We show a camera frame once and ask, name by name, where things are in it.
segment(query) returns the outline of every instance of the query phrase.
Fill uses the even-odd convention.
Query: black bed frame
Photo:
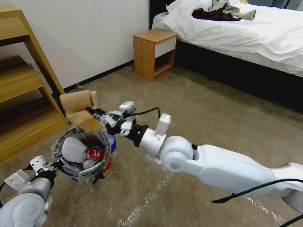
[[[153,18],[174,0],[150,0]],[[303,112],[303,78],[177,41],[175,64],[221,83]]]

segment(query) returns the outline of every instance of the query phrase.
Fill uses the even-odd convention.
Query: trash bin
[[[102,148],[102,151],[104,152],[103,159],[88,169],[84,169],[83,164],[81,163],[66,160],[62,155],[61,149],[64,141],[68,137],[77,138],[88,148]],[[61,160],[64,163],[64,167],[61,169],[61,171],[74,181],[82,181],[90,178],[104,178],[102,173],[104,173],[110,167],[111,154],[115,151],[115,148],[115,136],[109,135],[106,131],[97,130],[87,132],[79,127],[74,126],[55,141],[51,147],[51,150],[53,153],[53,160]]]

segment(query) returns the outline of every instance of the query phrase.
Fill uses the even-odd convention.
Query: floor
[[[198,145],[212,144],[250,156],[267,167],[288,161],[303,163],[303,115],[256,98],[206,77],[175,67],[155,82],[128,66],[83,86],[98,90],[98,106],[117,110],[135,101],[138,111],[155,106],[172,115],[168,136],[180,135]],[[156,113],[138,117],[155,127]],[[4,179],[42,154],[51,160],[51,145],[63,131],[0,166]],[[2,201],[13,191],[5,187]],[[105,179],[76,183],[59,173],[48,226],[279,226],[298,214],[277,198],[236,198],[226,204],[213,199],[229,195],[179,173],[166,175],[146,160],[132,142],[117,138]],[[293,226],[302,226],[303,221]]]

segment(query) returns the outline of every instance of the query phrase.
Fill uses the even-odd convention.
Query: cardboard piece
[[[65,111],[66,119],[75,126],[86,131],[102,128],[100,121],[85,110],[86,107],[97,108],[97,91],[78,91],[60,95],[60,102]]]

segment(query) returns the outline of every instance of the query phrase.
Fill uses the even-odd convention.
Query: wooden nightstand
[[[172,70],[177,33],[154,28],[133,35],[136,74],[154,81]]]

